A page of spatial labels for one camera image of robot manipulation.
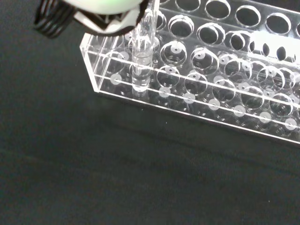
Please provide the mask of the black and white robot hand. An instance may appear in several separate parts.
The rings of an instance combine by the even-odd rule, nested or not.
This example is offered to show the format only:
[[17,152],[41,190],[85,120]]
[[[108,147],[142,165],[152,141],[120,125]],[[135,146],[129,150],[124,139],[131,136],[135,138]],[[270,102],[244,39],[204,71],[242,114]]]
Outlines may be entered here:
[[122,36],[137,27],[149,5],[148,0],[41,0],[33,29],[54,39],[76,21],[95,36]]

